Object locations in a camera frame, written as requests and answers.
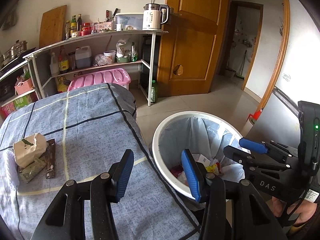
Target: metal shelf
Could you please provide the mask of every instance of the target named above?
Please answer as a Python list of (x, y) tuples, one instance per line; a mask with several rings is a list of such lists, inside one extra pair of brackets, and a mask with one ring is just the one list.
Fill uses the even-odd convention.
[(0, 77), (0, 81), (4, 80), (7, 76), (9, 76), (11, 73), (15, 72), (16, 70), (22, 68), (24, 65), (27, 65), (28, 61), (25, 60), (24, 62), (21, 62), (20, 64), (16, 65), (15, 67), (13, 67), (12, 69), (10, 69), (9, 71), (7, 71), (6, 73), (4, 73), (1, 77)]
[(148, 69), (150, 69), (150, 65), (149, 65), (149, 63), (148, 62), (146, 62), (145, 60), (141, 60), (141, 62), (148, 68)]
[(99, 68), (104, 68), (104, 67), (114, 67), (114, 66), (121, 66), (121, 65), (128, 65), (128, 64), (135, 64), (135, 63), (143, 63), (144, 60), (137, 60), (135, 62), (127, 62), (127, 63), (113, 63), (113, 64), (107, 64), (107, 65), (103, 65), (103, 66), (93, 66), (93, 67), (87, 67), (87, 68), (80, 68), (80, 69), (75, 69), (75, 70), (71, 70), (67, 73), (64, 74), (59, 74), (57, 76), (54, 76), (52, 78), (55, 77), (60, 77), (60, 76), (65, 76), (68, 74), (72, 74), (72, 73), (78, 73), (80, 71), (86, 71), (86, 70), (91, 70), (91, 69), (99, 69)]
[(24, 97), (25, 95), (28, 95), (28, 94), (30, 94), (30, 93), (32, 93), (32, 92), (34, 92), (34, 91), (35, 91), (35, 90), (33, 89), (33, 90), (30, 90), (30, 91), (28, 91), (28, 92), (23, 93), (22, 95), (14, 95), (13, 97), (8, 98), (6, 101), (1, 102), (1, 107), (4, 107), (6, 104), (8, 104), (8, 103), (10, 103), (10, 102), (12, 102), (12, 101), (14, 101), (14, 100), (16, 100), (17, 98), (22, 98), (22, 97)]
[(28, 59), (31, 58), (32, 56), (36, 57), (37, 55), (39, 55), (40, 53), (47, 51), (49, 49), (53, 49), (62, 45), (67, 45), (67, 44), (71, 44), (74, 42), (78, 42), (78, 41), (85, 41), (88, 39), (93, 39), (93, 38), (100, 38), (100, 37), (104, 37), (104, 36), (116, 36), (116, 35), (129, 35), (129, 34), (156, 34), (156, 35), (162, 35), (164, 33), (168, 33), (166, 31), (109, 31), (109, 32), (105, 32), (105, 33), (95, 33), (95, 34), (89, 34), (89, 35), (85, 35), (85, 36), (80, 36), (80, 37), (76, 37), (76, 38), (69, 38), (67, 40), (64, 41), (59, 41), (57, 43), (48, 45), (46, 47), (43, 47), (41, 49), (38, 49), (28, 55), (25, 55), (23, 58), (24, 59)]
[[(145, 91), (143, 91), (143, 92), (144, 92), (144, 95), (147, 97), (148, 106), (150, 106), (151, 105), (151, 83), (152, 83), (152, 73), (153, 73), (153, 67), (150, 67), (150, 66), (153, 66), (153, 62), (154, 62), (156, 36), (162, 35), (165, 33), (168, 33), (168, 32), (159, 30), (159, 31), (119, 31), (119, 32), (109, 31), (109, 32), (105, 32), (105, 33), (95, 33), (95, 34), (90, 34), (90, 35), (86, 35), (86, 36), (71, 38), (71, 39), (68, 39), (65, 41), (57, 42), (55, 44), (38, 49), (38, 50), (24, 56), (23, 58), (28, 61), (29, 65), (32, 65), (32, 70), (34, 71), (34, 73), (32, 73), (32, 75), (34, 74), (34, 77), (35, 77), (35, 79), (33, 79), (33, 81), (36, 82), (36, 84), (34, 83), (34, 86), (36, 88), (36, 93), (39, 92), (38, 93), (39, 95), (37, 94), (38, 98), (41, 99), (41, 98), (45, 98), (45, 97), (49, 96), (48, 93), (47, 94), (45, 93), (44, 88), (45, 88), (45, 86), (48, 86), (49, 83), (52, 86), (52, 82), (50, 82), (50, 81), (52, 78), (54, 78), (51, 76), (51, 72), (50, 72), (50, 68), (49, 68), (50, 59), (48, 58), (49, 54), (47, 53), (47, 51), (49, 51), (50, 49), (59, 47), (61, 45), (71, 44), (71, 43), (78, 42), (78, 41), (84, 41), (84, 40), (88, 40), (88, 39), (105, 37), (105, 36), (108, 37), (108, 36), (113, 36), (113, 35), (116, 36), (116, 35), (132, 35), (132, 34), (133, 35), (151, 34), (152, 39), (151, 39), (151, 51), (150, 51), (150, 64), (144, 60), (138, 60), (136, 62), (128, 62), (128, 63), (114, 63), (114, 64), (105, 65), (105, 66), (77, 69), (74, 71), (67, 72), (65, 74), (60, 74), (60, 75), (55, 76), (55, 77), (59, 77), (59, 76), (64, 76), (64, 75), (68, 75), (71, 73), (77, 73), (79, 71), (99, 69), (99, 68), (104, 68), (104, 67), (121, 66), (121, 65), (134, 64), (134, 63), (140, 63), (138, 66), (138, 69), (139, 69), (139, 72), (141, 72), (141, 64), (144, 64), (149, 69), (149, 81), (148, 81), (148, 93), (146, 93)], [(39, 66), (41, 66), (41, 72), (38, 71), (37, 64), (39, 64)]]

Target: stainless steel pot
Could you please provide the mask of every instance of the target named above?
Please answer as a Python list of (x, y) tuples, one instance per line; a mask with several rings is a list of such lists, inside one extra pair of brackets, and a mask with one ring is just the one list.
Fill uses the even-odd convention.
[(10, 51), (7, 50), (3, 55), (1, 55), (0, 62), (4, 62), (9, 57), (10, 57)]
[(10, 49), (10, 57), (15, 58), (19, 56), (22, 52), (25, 52), (27, 50), (27, 42), (26, 41), (16, 41), (16, 44), (14, 44)]

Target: green bowl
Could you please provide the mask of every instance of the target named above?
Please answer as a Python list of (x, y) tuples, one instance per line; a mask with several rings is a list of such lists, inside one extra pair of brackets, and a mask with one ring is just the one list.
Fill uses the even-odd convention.
[(117, 57), (118, 63), (128, 63), (130, 60), (128, 57)]

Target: brown snack wrapper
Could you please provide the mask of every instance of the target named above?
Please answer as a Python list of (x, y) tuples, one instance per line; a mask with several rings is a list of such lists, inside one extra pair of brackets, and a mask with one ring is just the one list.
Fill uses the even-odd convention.
[(46, 166), (45, 156), (35, 158), (35, 161), (19, 172), (20, 177), (26, 183), (30, 182)]
[(47, 150), (44, 153), (47, 160), (45, 178), (50, 179), (55, 176), (54, 165), (55, 165), (55, 154), (56, 154), (56, 141), (55, 139), (51, 139), (47, 141), (47, 143), (48, 143)]

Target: plastic jug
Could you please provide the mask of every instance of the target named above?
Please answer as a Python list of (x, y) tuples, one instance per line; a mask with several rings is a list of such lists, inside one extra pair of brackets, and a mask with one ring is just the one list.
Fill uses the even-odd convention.
[(91, 66), (90, 46), (83, 46), (76, 49), (76, 64), (79, 69)]

